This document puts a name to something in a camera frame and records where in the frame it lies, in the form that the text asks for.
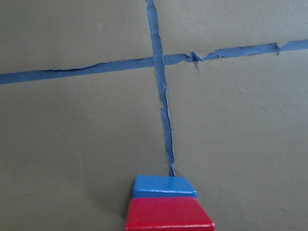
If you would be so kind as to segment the red cube block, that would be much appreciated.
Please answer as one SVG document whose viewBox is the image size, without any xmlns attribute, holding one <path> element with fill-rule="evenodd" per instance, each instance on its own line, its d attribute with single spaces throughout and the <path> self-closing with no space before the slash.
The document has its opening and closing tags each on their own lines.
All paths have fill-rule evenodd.
<svg viewBox="0 0 308 231">
<path fill-rule="evenodd" d="M 215 223 L 194 197 L 133 198 L 126 231 L 214 231 Z"/>
</svg>

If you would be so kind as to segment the blue cube block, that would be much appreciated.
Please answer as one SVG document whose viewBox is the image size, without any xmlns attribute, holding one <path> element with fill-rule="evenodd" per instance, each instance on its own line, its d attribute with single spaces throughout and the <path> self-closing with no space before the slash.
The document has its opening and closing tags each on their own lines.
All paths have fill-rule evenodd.
<svg viewBox="0 0 308 231">
<path fill-rule="evenodd" d="M 197 198 L 197 190 L 184 177 L 136 176 L 132 190 L 132 198 L 152 197 Z"/>
</svg>

